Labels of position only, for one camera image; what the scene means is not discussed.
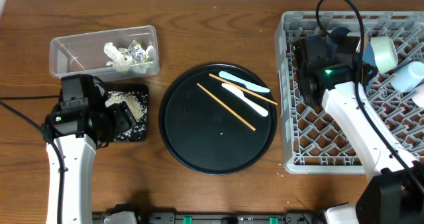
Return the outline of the mint green bowl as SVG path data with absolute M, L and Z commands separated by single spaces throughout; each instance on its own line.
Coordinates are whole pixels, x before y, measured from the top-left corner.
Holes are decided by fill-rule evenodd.
M 393 70 L 398 65 L 398 57 L 393 40 L 388 36 L 370 39 L 376 67 L 381 74 Z

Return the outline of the white tissue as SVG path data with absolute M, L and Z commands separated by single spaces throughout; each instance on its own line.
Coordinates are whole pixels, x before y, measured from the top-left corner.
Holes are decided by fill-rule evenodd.
M 123 67 L 133 64 L 133 59 L 127 54 L 126 48 L 117 48 L 112 42 L 107 42 L 103 51 L 111 59 L 111 61 L 106 62 L 108 67 Z
M 145 62 L 153 62 L 156 59 L 156 49 L 153 45 L 149 45 L 146 49 Z

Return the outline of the yellow foil snack wrapper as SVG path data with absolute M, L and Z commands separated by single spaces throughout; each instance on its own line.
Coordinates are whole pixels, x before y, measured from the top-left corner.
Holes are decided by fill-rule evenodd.
M 135 64 L 143 63 L 146 60 L 146 50 L 137 39 L 134 39 L 129 45 L 127 54 L 132 58 Z

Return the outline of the light blue cup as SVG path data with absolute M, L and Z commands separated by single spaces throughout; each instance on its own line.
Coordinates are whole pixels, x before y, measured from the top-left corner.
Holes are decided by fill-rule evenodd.
M 395 90 L 407 93 L 423 80 L 423 72 L 423 63 L 413 61 L 397 70 L 396 76 L 390 83 Z

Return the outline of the white paper cup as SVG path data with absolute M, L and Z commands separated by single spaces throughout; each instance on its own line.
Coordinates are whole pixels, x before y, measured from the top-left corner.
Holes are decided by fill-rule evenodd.
M 416 106 L 424 108 L 424 84 L 417 86 L 413 91 L 412 101 Z

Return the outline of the round black serving tray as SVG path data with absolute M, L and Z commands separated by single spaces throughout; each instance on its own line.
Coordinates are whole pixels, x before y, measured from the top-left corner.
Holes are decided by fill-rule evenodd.
M 265 108 L 262 117 L 245 102 L 209 76 L 228 72 L 254 84 L 265 83 L 253 72 L 235 64 L 206 64 L 194 67 L 166 91 L 160 105 L 158 125 L 166 148 L 192 170 L 212 175 L 232 174 L 252 166 L 266 153 L 278 124 L 276 105 L 251 94 L 246 97 Z M 201 84 L 248 121 L 252 131 L 207 95 Z

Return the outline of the dark blue plate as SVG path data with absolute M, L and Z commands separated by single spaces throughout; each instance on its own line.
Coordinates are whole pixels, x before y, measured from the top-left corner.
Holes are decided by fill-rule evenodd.
M 348 28 L 345 27 L 338 27 L 331 31 L 331 34 L 334 36 L 355 36 L 360 37 L 359 32 L 351 32 Z M 364 52 L 362 55 L 362 61 L 366 64 L 370 64 L 373 67 L 376 67 L 376 61 L 374 58 L 374 51 L 372 49 L 372 46 L 370 44 L 370 37 L 365 34 L 365 41 L 364 41 Z

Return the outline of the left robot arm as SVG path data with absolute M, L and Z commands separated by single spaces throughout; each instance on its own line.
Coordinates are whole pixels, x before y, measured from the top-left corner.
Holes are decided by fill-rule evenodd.
M 106 106 L 95 76 L 61 79 L 61 98 L 42 125 L 50 167 L 47 223 L 92 223 L 92 171 L 97 149 L 136 126 L 126 102 Z

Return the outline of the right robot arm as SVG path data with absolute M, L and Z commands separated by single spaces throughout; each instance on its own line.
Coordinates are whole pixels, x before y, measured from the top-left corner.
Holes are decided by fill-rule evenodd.
M 293 44 L 299 92 L 322 107 L 353 147 L 368 178 L 356 203 L 325 210 L 326 223 L 422 223 L 423 165 L 397 143 L 369 102 L 362 80 L 364 36 L 321 36 Z

